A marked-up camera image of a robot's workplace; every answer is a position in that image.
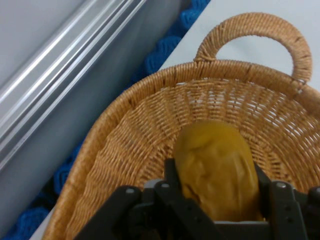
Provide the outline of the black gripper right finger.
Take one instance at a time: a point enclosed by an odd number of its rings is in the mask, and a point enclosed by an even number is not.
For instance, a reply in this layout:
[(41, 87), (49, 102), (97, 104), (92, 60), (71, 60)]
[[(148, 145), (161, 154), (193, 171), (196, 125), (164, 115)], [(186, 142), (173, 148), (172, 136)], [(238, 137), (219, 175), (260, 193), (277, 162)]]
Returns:
[(269, 222), (274, 240), (318, 240), (320, 238), (320, 187), (307, 193), (290, 183), (271, 180), (254, 164), (260, 191), (260, 209)]

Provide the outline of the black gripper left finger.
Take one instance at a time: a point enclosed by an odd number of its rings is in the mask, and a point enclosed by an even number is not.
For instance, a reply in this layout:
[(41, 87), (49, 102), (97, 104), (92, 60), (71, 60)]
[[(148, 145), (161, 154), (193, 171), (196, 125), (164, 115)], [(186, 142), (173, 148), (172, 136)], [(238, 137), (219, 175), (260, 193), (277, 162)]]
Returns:
[(152, 187), (118, 187), (75, 239), (219, 240), (214, 223), (182, 195), (173, 159), (164, 170), (164, 179)]

